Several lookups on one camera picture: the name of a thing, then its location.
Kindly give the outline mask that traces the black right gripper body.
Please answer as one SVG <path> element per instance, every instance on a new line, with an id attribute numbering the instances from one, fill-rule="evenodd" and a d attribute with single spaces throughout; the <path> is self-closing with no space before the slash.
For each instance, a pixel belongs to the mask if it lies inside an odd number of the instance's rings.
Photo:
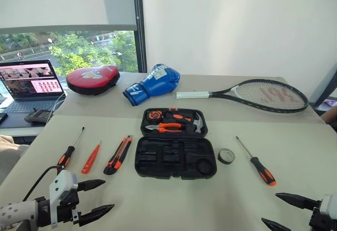
<path id="1" fill-rule="evenodd" d="M 318 208 L 314 208 L 309 226 L 311 230 L 336 231 L 336 219 L 333 219 L 327 214 L 322 214 Z"/>

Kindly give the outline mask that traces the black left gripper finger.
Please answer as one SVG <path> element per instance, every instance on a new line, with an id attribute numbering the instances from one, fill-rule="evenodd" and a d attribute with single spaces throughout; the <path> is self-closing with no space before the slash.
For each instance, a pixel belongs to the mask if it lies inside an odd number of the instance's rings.
<path id="1" fill-rule="evenodd" d="M 105 180 L 102 179 L 91 179 L 91 180 L 86 180 L 79 182 L 77 185 L 77 191 L 88 191 L 91 189 L 95 189 L 101 185 L 105 184 Z"/>
<path id="2" fill-rule="evenodd" d="M 114 206 L 115 206 L 114 204 L 103 205 L 103 206 L 92 209 L 91 212 L 87 214 L 80 215 L 78 219 L 79 227 L 82 227 L 84 225 L 87 225 L 91 222 L 94 222 L 100 219 L 105 214 L 107 214 L 111 209 L 113 209 Z"/>

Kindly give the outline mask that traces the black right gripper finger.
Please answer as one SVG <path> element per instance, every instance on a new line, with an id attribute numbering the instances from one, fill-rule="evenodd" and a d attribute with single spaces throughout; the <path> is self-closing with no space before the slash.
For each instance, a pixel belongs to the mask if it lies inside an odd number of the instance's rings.
<path id="1" fill-rule="evenodd" d="M 291 231 L 291 229 L 272 220 L 261 218 L 261 221 L 272 231 Z"/>
<path id="2" fill-rule="evenodd" d="M 313 211 L 315 208 L 319 208 L 321 206 L 320 200 L 313 200 L 297 194 L 276 193 L 275 196 L 300 209 L 308 209 Z"/>

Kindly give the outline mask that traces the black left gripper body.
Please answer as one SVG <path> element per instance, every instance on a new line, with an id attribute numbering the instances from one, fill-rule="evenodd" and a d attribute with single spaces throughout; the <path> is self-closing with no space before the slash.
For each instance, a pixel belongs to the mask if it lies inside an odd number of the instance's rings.
<path id="1" fill-rule="evenodd" d="M 73 222 L 73 224 L 78 224 L 78 204 L 79 198 L 76 189 L 64 192 L 60 197 L 60 205 L 57 206 L 57 222 Z"/>

